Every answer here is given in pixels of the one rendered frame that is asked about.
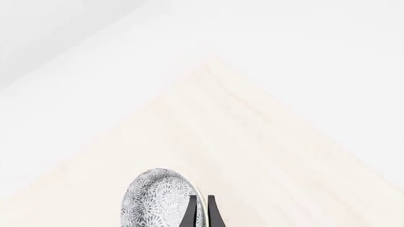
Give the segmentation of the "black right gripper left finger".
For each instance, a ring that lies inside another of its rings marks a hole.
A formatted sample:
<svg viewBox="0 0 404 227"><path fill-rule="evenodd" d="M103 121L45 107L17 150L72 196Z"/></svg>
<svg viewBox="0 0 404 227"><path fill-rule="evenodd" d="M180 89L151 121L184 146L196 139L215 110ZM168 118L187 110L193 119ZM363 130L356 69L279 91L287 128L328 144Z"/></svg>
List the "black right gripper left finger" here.
<svg viewBox="0 0 404 227"><path fill-rule="evenodd" d="M189 203L181 221L181 227L196 227L197 196L191 195Z"/></svg>

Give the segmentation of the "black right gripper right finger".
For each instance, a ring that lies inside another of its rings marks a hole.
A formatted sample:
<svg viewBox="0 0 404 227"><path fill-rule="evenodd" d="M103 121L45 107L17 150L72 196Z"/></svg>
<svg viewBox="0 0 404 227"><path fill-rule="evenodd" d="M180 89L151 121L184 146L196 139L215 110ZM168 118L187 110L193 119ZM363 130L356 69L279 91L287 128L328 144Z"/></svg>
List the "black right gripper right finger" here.
<svg viewBox="0 0 404 227"><path fill-rule="evenodd" d="M226 227L218 210L214 195L208 196L208 220L209 227Z"/></svg>

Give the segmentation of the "grey floral patterned bowl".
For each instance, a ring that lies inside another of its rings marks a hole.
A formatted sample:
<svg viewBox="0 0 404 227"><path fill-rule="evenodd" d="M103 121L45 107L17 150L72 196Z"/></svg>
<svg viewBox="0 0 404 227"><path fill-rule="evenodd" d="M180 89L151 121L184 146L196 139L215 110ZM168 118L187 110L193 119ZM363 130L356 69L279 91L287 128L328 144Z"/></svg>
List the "grey floral patterned bowl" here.
<svg viewBox="0 0 404 227"><path fill-rule="evenodd" d="M179 227L192 195L197 198L196 227L209 227L207 205L197 187L173 170L147 170L124 194L121 227Z"/></svg>

